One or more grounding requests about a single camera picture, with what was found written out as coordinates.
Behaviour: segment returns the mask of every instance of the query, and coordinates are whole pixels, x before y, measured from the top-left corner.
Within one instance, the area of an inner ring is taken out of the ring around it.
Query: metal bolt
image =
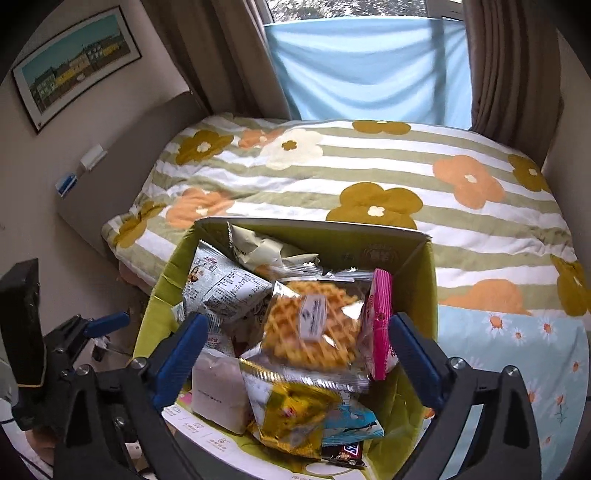
[[[90,365],[84,364],[76,368],[76,373],[83,377],[84,375],[88,375],[90,373]]]
[[[148,365],[148,359],[146,357],[139,356],[138,358],[134,358],[130,365],[134,370],[142,370],[143,367]]]
[[[458,356],[451,357],[449,359],[449,364],[455,370],[462,370],[462,369],[466,368],[466,365],[467,365],[466,361],[463,358],[460,358]]]
[[[513,365],[508,365],[503,369],[510,377],[519,377],[521,375],[519,369]]]

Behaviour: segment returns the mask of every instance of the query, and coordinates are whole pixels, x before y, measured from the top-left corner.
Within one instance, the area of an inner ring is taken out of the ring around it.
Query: headboard
[[[57,213],[110,258],[100,235],[102,226],[129,209],[166,143],[205,116],[190,92],[150,110],[109,147],[105,158],[80,176],[64,199],[57,199]]]

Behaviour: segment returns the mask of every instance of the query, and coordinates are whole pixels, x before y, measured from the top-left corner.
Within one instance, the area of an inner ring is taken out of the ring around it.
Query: plastic wrapper
[[[384,380],[386,373],[398,363],[388,338],[388,321],[391,316],[392,275],[377,268],[363,312],[359,341],[359,352],[375,380]]]
[[[318,254],[228,223],[230,244],[240,265],[267,280],[286,276],[321,275]]]
[[[246,431],[252,410],[237,358],[203,348],[193,367],[191,409],[238,435]]]
[[[286,381],[243,359],[240,368],[256,422],[251,433],[269,447],[319,459],[324,420],[339,403],[339,394]]]
[[[356,358],[362,285],[352,278],[301,277],[276,282],[262,347],[294,367],[330,371]]]
[[[267,280],[200,241],[183,288],[185,314],[213,314],[225,325],[244,318],[270,291]]]
[[[178,323],[182,323],[186,316],[184,302],[175,305],[172,308],[174,318]],[[228,336],[221,328],[222,321],[220,317],[213,313],[206,312],[207,317],[207,341],[205,348],[213,348],[225,355],[236,357],[236,351],[230,336]]]
[[[341,393],[342,403],[326,416],[322,446],[346,445],[384,436],[384,429],[367,407],[347,393]]]
[[[322,447],[322,458],[332,465],[365,468],[363,442]]]

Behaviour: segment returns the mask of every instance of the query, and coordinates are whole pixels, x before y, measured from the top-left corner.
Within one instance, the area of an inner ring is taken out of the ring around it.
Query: orange flower print
[[[238,146],[240,148],[264,147],[279,137],[283,131],[282,128],[276,128],[270,132],[247,129],[242,133],[242,138],[238,142]]]
[[[491,313],[484,320],[487,331],[493,336],[503,335],[511,322],[501,313]]]
[[[552,343],[556,340],[556,327],[554,322],[549,319],[542,319],[540,320],[540,327],[542,335],[548,343]]]
[[[166,221],[175,228],[186,230],[200,218],[225,215],[232,205],[234,200],[230,200],[225,193],[205,193],[192,187],[185,190],[166,212]]]
[[[454,186],[453,195],[462,205],[479,210],[486,201],[501,202],[505,190],[477,159],[467,155],[438,160],[433,174],[441,181]]]
[[[470,310],[531,315],[523,306],[521,290],[509,280],[480,280],[465,294],[448,297],[439,303]]]

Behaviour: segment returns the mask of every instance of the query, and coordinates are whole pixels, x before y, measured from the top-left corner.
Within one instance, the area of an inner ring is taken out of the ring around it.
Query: framed picture
[[[12,75],[38,132],[84,91],[139,58],[123,12],[115,7],[57,34]]]

